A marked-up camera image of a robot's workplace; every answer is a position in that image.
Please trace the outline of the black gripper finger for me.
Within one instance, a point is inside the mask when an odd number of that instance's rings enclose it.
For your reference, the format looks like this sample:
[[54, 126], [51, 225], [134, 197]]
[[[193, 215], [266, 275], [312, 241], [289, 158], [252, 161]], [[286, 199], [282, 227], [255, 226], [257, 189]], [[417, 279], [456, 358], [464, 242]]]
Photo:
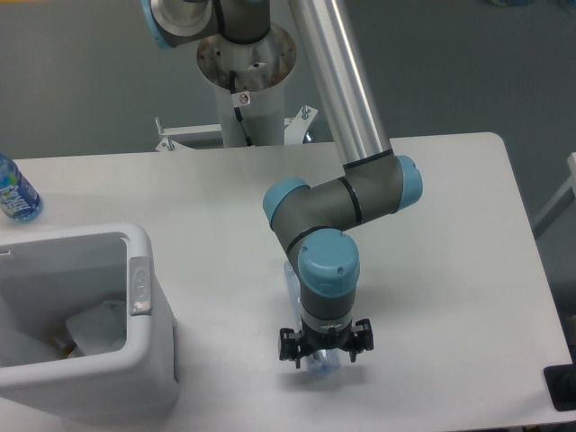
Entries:
[[293, 361], [297, 369], [301, 360], [309, 354], [307, 340], [301, 330], [281, 328], [279, 330], [278, 353], [281, 361]]
[[351, 326], [346, 337], [344, 350], [348, 352], [350, 362], [354, 363], [357, 356], [364, 351], [374, 349], [374, 333], [369, 319], [360, 319]]

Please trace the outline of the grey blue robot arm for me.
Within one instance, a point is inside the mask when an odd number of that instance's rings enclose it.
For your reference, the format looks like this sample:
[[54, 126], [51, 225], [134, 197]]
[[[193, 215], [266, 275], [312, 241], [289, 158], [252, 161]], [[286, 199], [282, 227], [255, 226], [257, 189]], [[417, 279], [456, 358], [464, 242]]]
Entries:
[[269, 226], [300, 284], [300, 325], [281, 329], [279, 357], [299, 363], [332, 349], [351, 358], [372, 350], [371, 322], [353, 318], [360, 258], [347, 231], [416, 203], [423, 182], [413, 160], [393, 152], [374, 109], [345, 4], [291, 2], [298, 40], [272, 21], [267, 1], [141, 7], [158, 45], [197, 43], [228, 148], [284, 143], [283, 86], [304, 47], [344, 173], [317, 186], [286, 179], [265, 193]]

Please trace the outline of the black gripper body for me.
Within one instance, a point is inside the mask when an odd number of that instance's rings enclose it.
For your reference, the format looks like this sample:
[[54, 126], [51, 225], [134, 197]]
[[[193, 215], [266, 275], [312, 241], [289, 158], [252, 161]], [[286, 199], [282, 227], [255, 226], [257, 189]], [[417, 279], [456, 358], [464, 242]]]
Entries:
[[351, 356], [357, 355], [357, 337], [352, 331], [352, 318], [336, 321], [301, 316], [298, 354], [310, 356], [320, 350], [339, 349]]

